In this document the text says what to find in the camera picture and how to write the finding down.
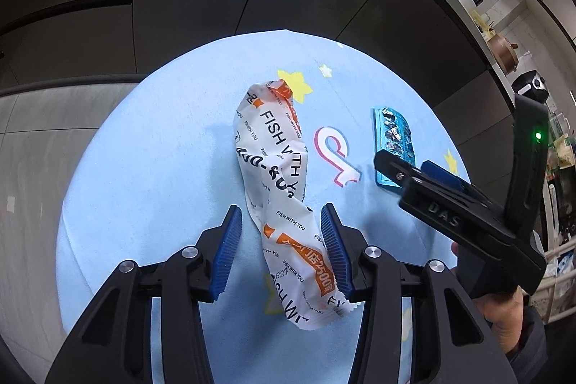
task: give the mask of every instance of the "silver pivot bolt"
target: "silver pivot bolt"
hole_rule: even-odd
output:
[[[433,261],[430,261],[430,263],[428,265],[430,265],[430,268],[434,272],[443,272],[444,271],[444,263],[442,261],[433,260]]]
[[[368,246],[364,250],[364,253],[368,257],[377,258],[377,257],[380,257],[382,255],[382,250],[378,246]]]
[[[199,254],[198,249],[194,248],[194,246],[188,246],[188,248],[182,249],[182,257],[186,259],[194,259]]]
[[[118,270],[123,274],[132,272],[133,269],[134,269],[134,263],[132,261],[121,262],[120,265],[118,266]]]

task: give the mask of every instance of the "round table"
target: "round table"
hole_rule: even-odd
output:
[[[369,243],[398,260],[456,263],[450,240],[403,212],[397,191],[375,183],[373,109],[383,106],[410,125],[417,166],[432,160],[467,179],[456,147],[417,93],[387,67],[335,41],[286,30],[239,35],[190,51],[151,74],[86,149],[58,232],[65,330],[120,261],[165,261],[193,245],[204,229],[219,226],[236,204],[243,233],[228,286],[216,303],[201,305],[215,382],[347,382],[362,306],[319,330],[290,324],[246,209],[234,151],[235,108],[250,85],[279,77],[294,92],[309,152],[305,203],[318,222],[320,208],[332,202],[345,225],[361,229]],[[324,128],[328,134],[318,132]],[[318,135],[327,137],[319,143]],[[341,171],[342,165],[356,172]],[[410,369],[409,310],[404,319],[403,382]],[[154,382],[163,382],[157,300],[152,328]]]

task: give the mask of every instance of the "white plastic packaging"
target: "white plastic packaging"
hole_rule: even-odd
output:
[[[256,84],[236,109],[236,153],[246,202],[286,318],[314,330],[354,308],[338,291],[314,212],[303,203],[308,152],[292,91]]]

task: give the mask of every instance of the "brown pot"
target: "brown pot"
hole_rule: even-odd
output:
[[[518,45],[511,44],[505,37],[496,33],[488,41],[488,47],[496,58],[496,62],[505,74],[509,74],[518,67],[518,56],[516,49]]]

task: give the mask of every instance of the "tiled floor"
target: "tiled floor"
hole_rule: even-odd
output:
[[[65,338],[55,276],[62,201],[92,136],[134,87],[0,98],[0,334],[37,383]]]

